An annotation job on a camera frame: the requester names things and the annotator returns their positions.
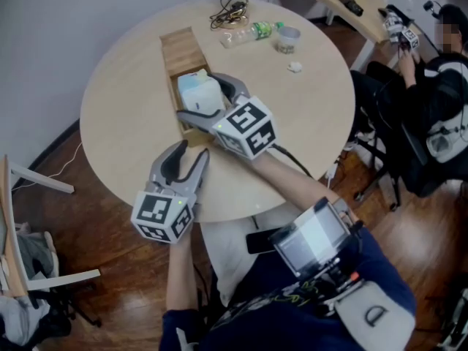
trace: white cable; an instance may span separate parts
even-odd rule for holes
[[[73,158],[72,158],[70,161],[66,162],[65,165],[62,167],[62,169],[61,169],[58,173],[49,175],[48,177],[49,177],[49,178],[52,178],[52,177],[56,177],[56,176],[61,175],[62,172],[63,172],[63,171],[65,170],[65,168],[67,167],[67,165],[70,164],[71,162],[73,162],[73,160],[75,160],[76,154],[78,153],[78,150],[80,149],[80,147],[81,147],[82,145],[83,145],[83,143],[78,144],[78,147],[75,149],[75,154],[73,155]],[[15,191],[15,190],[17,190],[17,189],[21,189],[21,188],[23,188],[23,187],[31,187],[31,186],[34,186],[35,184],[36,184],[36,183],[33,183],[33,184],[25,184],[25,185],[23,185],[23,186],[18,186],[18,187],[15,187],[14,189],[12,189],[12,191]]]

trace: electronic device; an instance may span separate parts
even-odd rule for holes
[[[342,199],[331,204],[324,197],[270,240],[294,275],[305,278],[338,268],[338,253],[361,226],[352,222]]]
[[[379,13],[385,19],[383,26],[388,32],[390,42],[398,44],[402,50],[414,50],[419,47],[419,38],[408,26],[413,22],[401,10],[392,4]]]
[[[181,158],[188,146],[182,140],[154,160],[145,191],[139,191],[130,221],[146,239],[175,244],[195,218],[197,191],[203,181],[210,153],[201,151],[185,178],[179,178]]]
[[[437,1],[432,1],[432,0],[429,0],[427,1],[424,5],[423,5],[423,8],[425,11],[427,12],[431,12],[432,14],[432,17],[434,17],[436,20],[439,20],[440,19],[440,14],[439,13],[436,13],[435,10],[434,10],[434,2],[439,5],[439,10],[440,10],[440,4],[437,2]]]
[[[245,84],[226,74],[211,73],[232,106],[208,115],[178,110],[182,122],[214,135],[221,147],[253,160],[270,148],[278,138],[276,122],[258,97],[251,97]]]
[[[270,237],[278,230],[279,228],[276,228],[247,234],[247,251],[250,254],[264,254],[266,252],[275,251],[275,248],[270,241]]]
[[[363,15],[364,9],[356,2],[356,0],[339,0],[343,5],[358,17]]]

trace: hand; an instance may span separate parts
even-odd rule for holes
[[[416,50],[411,52],[411,56],[414,58],[416,65],[418,65],[421,62],[421,56]]]
[[[400,59],[398,60],[398,65],[400,67],[401,75],[403,75],[404,82],[407,85],[407,88],[416,84],[415,72],[415,60],[413,59],[410,52],[404,50]]]

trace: small white container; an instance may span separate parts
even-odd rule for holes
[[[283,26],[278,30],[278,40],[276,50],[281,53],[291,54],[295,51],[301,32],[293,27]]]

